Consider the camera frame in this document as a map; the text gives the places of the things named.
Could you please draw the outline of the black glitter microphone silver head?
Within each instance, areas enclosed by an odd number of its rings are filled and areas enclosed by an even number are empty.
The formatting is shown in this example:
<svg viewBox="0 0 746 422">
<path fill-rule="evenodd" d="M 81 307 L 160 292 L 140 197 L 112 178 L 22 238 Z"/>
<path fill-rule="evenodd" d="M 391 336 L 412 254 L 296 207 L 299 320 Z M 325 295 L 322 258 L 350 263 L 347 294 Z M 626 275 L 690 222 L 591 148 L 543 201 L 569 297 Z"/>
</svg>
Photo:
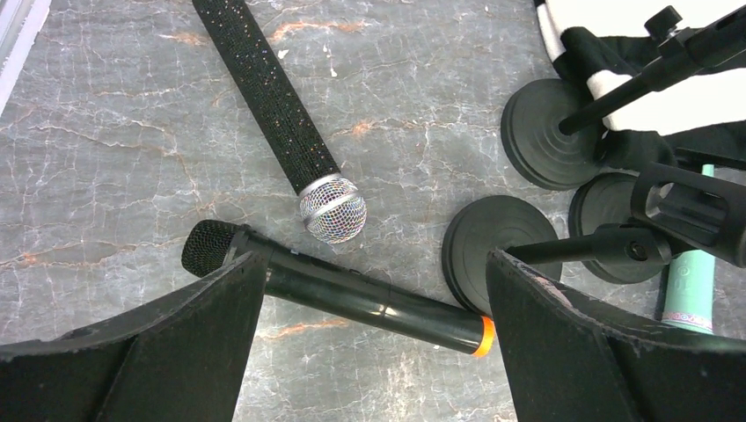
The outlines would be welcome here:
<svg viewBox="0 0 746 422">
<path fill-rule="evenodd" d="M 193 6 L 296 193 L 304 227 L 326 244 L 357 236 L 366 202 L 342 175 L 247 3 Z"/>
</svg>

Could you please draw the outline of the black microphone orange end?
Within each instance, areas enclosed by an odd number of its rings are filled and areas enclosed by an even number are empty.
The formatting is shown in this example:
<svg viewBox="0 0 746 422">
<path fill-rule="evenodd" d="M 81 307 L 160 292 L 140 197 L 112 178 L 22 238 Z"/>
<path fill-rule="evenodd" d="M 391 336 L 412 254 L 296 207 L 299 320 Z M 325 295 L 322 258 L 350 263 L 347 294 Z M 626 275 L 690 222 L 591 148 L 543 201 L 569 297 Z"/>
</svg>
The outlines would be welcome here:
<svg viewBox="0 0 746 422">
<path fill-rule="evenodd" d="M 279 299 L 475 357 L 488 355 L 496 340 L 488 316 L 291 250 L 246 224 L 198 222 L 181 265 L 204 277 L 247 252 L 267 259 L 266 292 Z"/>
</svg>

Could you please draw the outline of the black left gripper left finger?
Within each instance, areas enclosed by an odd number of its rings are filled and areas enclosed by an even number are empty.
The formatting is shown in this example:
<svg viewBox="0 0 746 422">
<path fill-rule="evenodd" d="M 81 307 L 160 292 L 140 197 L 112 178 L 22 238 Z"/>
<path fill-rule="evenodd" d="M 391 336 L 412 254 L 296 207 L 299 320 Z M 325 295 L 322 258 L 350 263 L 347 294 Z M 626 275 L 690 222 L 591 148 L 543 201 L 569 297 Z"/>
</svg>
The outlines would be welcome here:
<svg viewBox="0 0 746 422">
<path fill-rule="evenodd" d="M 118 316 L 2 346 L 2 420 L 232 420 L 266 271 L 246 253 Z"/>
</svg>

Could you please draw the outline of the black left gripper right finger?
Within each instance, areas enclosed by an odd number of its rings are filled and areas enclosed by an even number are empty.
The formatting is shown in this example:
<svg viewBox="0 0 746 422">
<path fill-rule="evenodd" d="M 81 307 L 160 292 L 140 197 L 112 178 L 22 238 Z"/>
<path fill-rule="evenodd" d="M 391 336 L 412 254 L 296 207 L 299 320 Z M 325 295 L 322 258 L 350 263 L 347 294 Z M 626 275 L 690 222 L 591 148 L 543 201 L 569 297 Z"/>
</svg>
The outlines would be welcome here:
<svg viewBox="0 0 746 422">
<path fill-rule="evenodd" d="M 742 340 L 635 315 L 500 250 L 486 286 L 520 420 L 744 420 Z"/>
</svg>

